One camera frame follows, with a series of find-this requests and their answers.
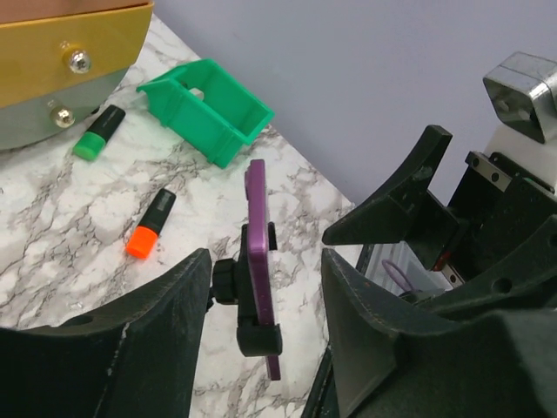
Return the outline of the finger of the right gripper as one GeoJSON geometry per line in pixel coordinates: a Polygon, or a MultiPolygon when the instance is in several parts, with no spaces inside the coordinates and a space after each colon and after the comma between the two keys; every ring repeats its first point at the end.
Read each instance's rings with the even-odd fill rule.
{"type": "Polygon", "coordinates": [[[453,135],[429,125],[399,168],[368,199],[329,226],[329,246],[406,242],[426,270],[440,270],[459,221],[429,192],[453,135]]]}
{"type": "Polygon", "coordinates": [[[419,307],[444,318],[474,318],[494,309],[556,307],[556,218],[478,277],[419,307]]]}

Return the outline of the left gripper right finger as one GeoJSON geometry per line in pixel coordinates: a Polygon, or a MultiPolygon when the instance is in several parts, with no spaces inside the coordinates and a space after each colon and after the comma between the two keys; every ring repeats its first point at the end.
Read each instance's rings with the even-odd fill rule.
{"type": "Polygon", "coordinates": [[[421,310],[321,254],[329,348],[306,417],[553,417],[556,313],[421,310]]]}

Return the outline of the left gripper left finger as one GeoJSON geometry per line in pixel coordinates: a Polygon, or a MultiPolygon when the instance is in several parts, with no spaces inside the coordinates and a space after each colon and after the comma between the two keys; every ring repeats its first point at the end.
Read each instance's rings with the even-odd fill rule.
{"type": "Polygon", "coordinates": [[[186,417],[211,276],[199,248],[57,327],[1,332],[4,417],[186,417]]]}

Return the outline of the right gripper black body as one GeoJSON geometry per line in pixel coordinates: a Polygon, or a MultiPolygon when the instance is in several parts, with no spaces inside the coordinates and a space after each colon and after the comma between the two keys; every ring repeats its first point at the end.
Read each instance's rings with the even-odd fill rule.
{"type": "Polygon", "coordinates": [[[467,229],[446,260],[460,286],[501,262],[548,218],[556,218],[554,189],[510,158],[470,152],[466,163],[449,207],[467,229]]]}

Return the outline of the purple smartphone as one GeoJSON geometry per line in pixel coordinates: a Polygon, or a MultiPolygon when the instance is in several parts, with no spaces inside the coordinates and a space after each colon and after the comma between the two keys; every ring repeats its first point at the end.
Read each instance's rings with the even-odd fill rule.
{"type": "Polygon", "coordinates": [[[279,356],[282,353],[282,335],[275,323],[269,271],[269,239],[267,220],[267,193],[265,161],[254,159],[245,173],[245,191],[248,202],[247,259],[252,280],[252,289],[258,318],[258,333],[261,335],[267,371],[272,381],[281,379],[279,356]]]}

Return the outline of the black phone stand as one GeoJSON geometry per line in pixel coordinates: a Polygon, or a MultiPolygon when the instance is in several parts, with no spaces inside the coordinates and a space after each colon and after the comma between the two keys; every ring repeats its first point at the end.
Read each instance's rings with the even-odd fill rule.
{"type": "Polygon", "coordinates": [[[215,263],[211,296],[221,305],[238,307],[236,338],[245,357],[276,361],[282,354],[282,334],[275,323],[268,273],[252,273],[249,264],[248,225],[242,225],[236,259],[215,263]]]}

